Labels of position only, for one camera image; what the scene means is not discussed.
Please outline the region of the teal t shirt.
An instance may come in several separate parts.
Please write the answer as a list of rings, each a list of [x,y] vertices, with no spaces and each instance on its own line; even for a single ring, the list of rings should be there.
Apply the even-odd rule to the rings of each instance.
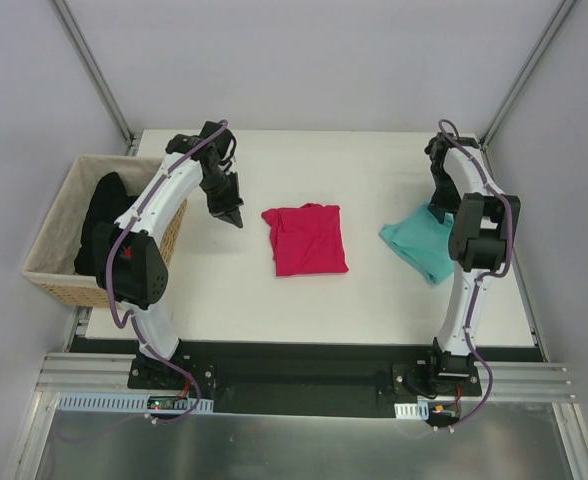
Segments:
[[[379,237],[428,283],[440,285],[454,272],[448,253],[453,224],[452,214],[440,223],[424,204],[403,221],[383,225]]]

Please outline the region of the pink t shirt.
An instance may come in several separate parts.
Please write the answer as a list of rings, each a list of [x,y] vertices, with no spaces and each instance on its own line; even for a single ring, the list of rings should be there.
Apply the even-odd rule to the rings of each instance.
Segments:
[[[275,275],[344,274],[349,271],[342,240],[340,207],[307,203],[261,213],[270,228]]]

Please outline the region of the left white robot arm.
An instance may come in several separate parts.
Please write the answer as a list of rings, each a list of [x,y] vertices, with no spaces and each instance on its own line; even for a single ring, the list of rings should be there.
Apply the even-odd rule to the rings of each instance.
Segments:
[[[197,188],[205,194],[213,218],[243,227],[243,200],[233,170],[236,146],[226,120],[205,122],[197,135],[176,135],[133,205],[93,231],[95,277],[107,294],[114,324],[119,329],[133,326],[140,351],[155,360],[151,377],[165,389],[183,382],[186,367],[173,356],[180,340],[163,302],[169,271],[161,241]]]

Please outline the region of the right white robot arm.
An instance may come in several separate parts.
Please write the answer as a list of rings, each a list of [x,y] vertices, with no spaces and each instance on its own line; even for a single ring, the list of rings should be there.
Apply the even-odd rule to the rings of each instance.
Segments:
[[[435,343],[447,356],[468,357],[489,285],[510,270],[521,202],[491,178],[476,140],[438,133],[425,154],[435,183],[428,211],[439,223],[453,219],[447,249],[454,280]]]

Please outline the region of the wicker laundry basket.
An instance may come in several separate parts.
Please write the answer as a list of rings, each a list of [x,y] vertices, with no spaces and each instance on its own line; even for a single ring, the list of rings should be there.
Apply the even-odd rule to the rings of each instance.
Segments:
[[[159,158],[82,154],[78,156],[30,249],[21,273],[70,306],[108,306],[107,292],[93,276],[75,271],[82,225],[99,180],[116,172],[130,195],[140,194],[161,164]]]

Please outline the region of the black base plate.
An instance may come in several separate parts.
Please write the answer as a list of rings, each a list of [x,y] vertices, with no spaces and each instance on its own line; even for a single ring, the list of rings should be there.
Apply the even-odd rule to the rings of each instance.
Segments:
[[[182,341],[166,366],[137,354],[131,389],[188,385],[217,413],[390,418],[394,407],[425,394],[478,398],[479,374],[438,378],[426,345],[340,345]],[[190,373],[187,383],[184,375]]]

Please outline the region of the right rear aluminium post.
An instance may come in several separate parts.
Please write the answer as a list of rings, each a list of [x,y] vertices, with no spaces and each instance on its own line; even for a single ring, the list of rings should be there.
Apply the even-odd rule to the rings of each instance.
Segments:
[[[539,34],[505,96],[501,100],[496,112],[480,136],[480,144],[483,150],[489,147],[498,134],[508,114],[517,103],[517,100],[528,83],[532,80],[546,54],[579,4],[579,0],[562,0],[554,8],[542,32]]]

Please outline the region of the aluminium post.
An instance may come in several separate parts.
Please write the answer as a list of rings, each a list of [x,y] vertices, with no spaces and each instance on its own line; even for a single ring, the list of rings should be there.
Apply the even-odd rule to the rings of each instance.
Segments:
[[[562,0],[554,8],[542,32],[539,34],[505,96],[501,100],[496,112],[480,136],[480,144],[483,150],[489,147],[498,134],[508,114],[517,103],[517,100],[528,83],[532,80],[546,54],[579,4],[579,0]]]
[[[69,2],[65,0],[49,0],[48,4],[58,19],[112,124],[125,145],[130,148],[135,140],[135,133],[120,108]]]

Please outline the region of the aluminium rail frame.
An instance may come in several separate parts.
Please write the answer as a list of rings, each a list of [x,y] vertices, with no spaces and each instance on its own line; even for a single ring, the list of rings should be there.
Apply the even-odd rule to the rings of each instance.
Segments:
[[[204,314],[181,298],[184,341],[429,346],[441,326],[435,301],[394,296],[378,313],[310,298],[210,300]],[[466,398],[469,417],[435,432],[390,418],[191,414],[154,426],[143,417],[72,419],[57,410],[64,392],[123,394],[134,343],[84,336],[88,307],[67,308],[63,333],[36,359],[28,404],[7,477],[107,479],[588,479],[588,391],[571,364],[540,346],[530,305],[511,302],[505,322],[478,331],[488,397]]]

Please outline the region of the left rear aluminium post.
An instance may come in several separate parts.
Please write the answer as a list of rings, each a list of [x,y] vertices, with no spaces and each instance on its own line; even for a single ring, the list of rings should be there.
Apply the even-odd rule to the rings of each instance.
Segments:
[[[69,2],[65,0],[49,0],[48,4],[58,19],[112,124],[125,145],[130,148],[135,140],[135,133],[120,108]]]

